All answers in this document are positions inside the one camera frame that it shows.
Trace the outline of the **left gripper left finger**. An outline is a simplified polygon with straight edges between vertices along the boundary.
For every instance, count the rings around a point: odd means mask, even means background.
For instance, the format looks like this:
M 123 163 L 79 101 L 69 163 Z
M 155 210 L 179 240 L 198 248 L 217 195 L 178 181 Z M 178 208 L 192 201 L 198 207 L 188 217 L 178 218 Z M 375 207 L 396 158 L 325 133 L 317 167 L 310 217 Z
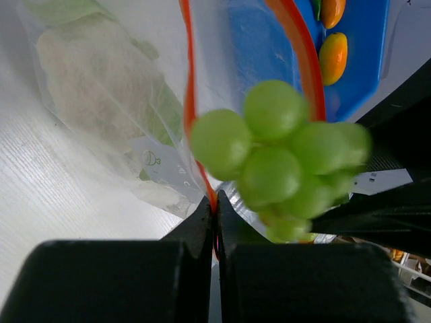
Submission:
M 206 322 L 209 201 L 160 240 L 51 240 L 25 260 L 2 322 Z

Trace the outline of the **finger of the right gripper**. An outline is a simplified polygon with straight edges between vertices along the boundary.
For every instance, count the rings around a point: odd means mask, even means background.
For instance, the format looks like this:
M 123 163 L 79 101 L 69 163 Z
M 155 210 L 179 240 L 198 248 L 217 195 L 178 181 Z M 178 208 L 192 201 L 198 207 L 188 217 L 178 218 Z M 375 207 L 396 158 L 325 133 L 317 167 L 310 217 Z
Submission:
M 313 232 L 360 238 L 430 257 L 430 179 L 344 203 L 312 221 Z
M 423 64 L 358 124 L 372 137 L 366 170 L 430 173 L 430 64 Z

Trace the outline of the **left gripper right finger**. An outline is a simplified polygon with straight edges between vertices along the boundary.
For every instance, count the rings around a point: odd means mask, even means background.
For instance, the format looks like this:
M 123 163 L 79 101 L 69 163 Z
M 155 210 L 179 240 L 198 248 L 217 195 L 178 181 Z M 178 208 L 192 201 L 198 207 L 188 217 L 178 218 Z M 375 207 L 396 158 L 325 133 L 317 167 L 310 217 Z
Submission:
M 370 244 L 274 244 L 218 193 L 224 322 L 413 322 L 388 256 Z

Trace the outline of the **green toy grapes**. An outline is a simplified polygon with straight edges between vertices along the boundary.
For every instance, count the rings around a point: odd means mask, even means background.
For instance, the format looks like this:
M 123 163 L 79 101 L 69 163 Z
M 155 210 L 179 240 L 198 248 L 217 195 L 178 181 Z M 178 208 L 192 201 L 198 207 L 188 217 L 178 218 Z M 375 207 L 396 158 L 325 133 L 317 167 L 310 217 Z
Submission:
M 242 114 L 218 108 L 188 130 L 196 162 L 235 184 L 276 243 L 313 240 L 311 221 L 347 198 L 371 150 L 363 126 L 309 121 L 305 98 L 277 79 L 252 87 Z

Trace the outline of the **white toy cauliflower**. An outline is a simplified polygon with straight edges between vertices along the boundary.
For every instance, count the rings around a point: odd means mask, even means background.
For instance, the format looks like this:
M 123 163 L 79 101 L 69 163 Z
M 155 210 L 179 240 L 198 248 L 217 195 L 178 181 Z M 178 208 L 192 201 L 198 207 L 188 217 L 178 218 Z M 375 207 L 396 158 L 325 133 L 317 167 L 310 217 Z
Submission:
M 189 182 L 183 137 L 181 16 L 163 1 L 22 1 L 46 107 L 130 185 L 180 215 Z

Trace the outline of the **clear zip bag orange zipper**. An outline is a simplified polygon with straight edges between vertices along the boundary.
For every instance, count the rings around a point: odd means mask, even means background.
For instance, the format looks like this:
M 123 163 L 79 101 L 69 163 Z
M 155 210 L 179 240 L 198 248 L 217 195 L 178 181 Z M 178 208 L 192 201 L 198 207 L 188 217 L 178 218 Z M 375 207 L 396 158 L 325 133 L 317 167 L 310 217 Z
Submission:
M 43 104 L 141 200 L 182 219 L 218 183 L 193 123 L 242 112 L 248 89 L 288 80 L 325 118 L 312 38 L 293 1 L 20 1 Z

